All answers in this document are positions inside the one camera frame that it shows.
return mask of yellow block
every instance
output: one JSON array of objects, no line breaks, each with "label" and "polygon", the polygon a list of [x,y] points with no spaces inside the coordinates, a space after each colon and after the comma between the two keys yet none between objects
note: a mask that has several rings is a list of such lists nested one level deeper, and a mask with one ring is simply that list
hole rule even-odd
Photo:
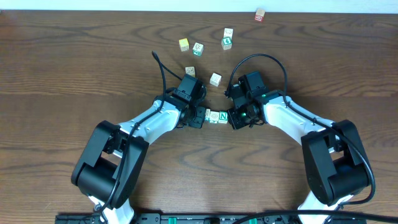
[{"label": "yellow block", "polygon": [[189,43],[187,38],[181,39],[179,40],[179,42],[180,42],[181,51],[189,50]]}]

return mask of white wall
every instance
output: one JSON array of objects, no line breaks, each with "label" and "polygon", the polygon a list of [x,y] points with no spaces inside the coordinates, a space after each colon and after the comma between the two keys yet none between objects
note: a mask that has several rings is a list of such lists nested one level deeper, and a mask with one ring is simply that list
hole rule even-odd
[{"label": "white wall", "polygon": [[398,14],[398,0],[0,0],[0,9]]}]

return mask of wooden block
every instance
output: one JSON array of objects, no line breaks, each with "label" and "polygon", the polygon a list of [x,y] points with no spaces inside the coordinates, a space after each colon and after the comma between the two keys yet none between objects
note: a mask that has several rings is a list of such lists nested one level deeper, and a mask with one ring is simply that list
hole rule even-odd
[{"label": "wooden block", "polygon": [[229,37],[224,37],[223,40],[221,41],[221,46],[223,46],[224,50],[231,49],[232,47],[232,40]]},{"label": "wooden block", "polygon": [[221,81],[221,75],[213,73],[210,78],[210,84],[218,86]]},{"label": "wooden block", "polygon": [[209,122],[213,123],[213,124],[218,123],[218,117],[220,117],[220,113],[219,112],[211,111],[210,112]]},{"label": "wooden block", "polygon": [[234,29],[231,28],[225,28],[224,29],[224,37],[229,37],[232,40],[232,33],[234,32]]},{"label": "wooden block", "polygon": [[196,78],[195,76],[195,67],[185,67],[185,73],[191,75]]},{"label": "wooden block", "polygon": [[197,55],[197,56],[201,56],[201,54],[203,53],[203,44],[199,44],[199,43],[195,43],[195,45],[193,46],[193,54]]},{"label": "wooden block", "polygon": [[181,39],[179,40],[179,42],[181,51],[189,50],[189,43],[187,38]]},{"label": "wooden block", "polygon": [[206,109],[206,113],[205,113],[205,121],[208,121],[210,119],[210,109]]},{"label": "wooden block", "polygon": [[220,111],[220,117],[218,118],[218,122],[221,124],[228,123],[228,113],[225,111]]},{"label": "wooden block", "polygon": [[263,9],[257,9],[256,16],[254,16],[254,20],[262,22],[264,20],[264,15],[266,11]]}]

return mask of screw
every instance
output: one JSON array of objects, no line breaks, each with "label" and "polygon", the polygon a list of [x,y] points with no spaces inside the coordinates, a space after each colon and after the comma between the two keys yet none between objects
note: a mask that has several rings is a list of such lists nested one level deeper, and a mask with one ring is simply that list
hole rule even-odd
[{"label": "screw", "polygon": [[100,204],[96,204],[96,205],[94,206],[94,210],[96,210],[96,211],[98,211],[100,208],[101,208],[101,205],[100,205]]}]

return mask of wooden table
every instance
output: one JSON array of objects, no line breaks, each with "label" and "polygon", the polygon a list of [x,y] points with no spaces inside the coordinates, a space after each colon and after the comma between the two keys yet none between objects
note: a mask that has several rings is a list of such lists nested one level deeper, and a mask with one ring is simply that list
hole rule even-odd
[{"label": "wooden table", "polygon": [[[225,27],[233,47],[223,50]],[[201,57],[178,40],[204,44]],[[370,203],[347,210],[398,212],[398,15],[5,11],[0,15],[0,223],[53,223],[93,204],[70,176],[94,127],[129,120],[161,94],[155,50],[182,75],[210,84],[205,105],[226,110],[234,66],[254,53],[278,58],[288,95],[324,118],[357,126],[376,176]],[[262,72],[281,89],[280,68],[254,58],[236,79]],[[179,81],[167,74],[167,86]],[[309,191],[301,147],[272,126],[233,131],[205,123],[150,146],[133,207],[165,213],[253,213],[297,208]],[[355,197],[367,196],[369,188]]]}]

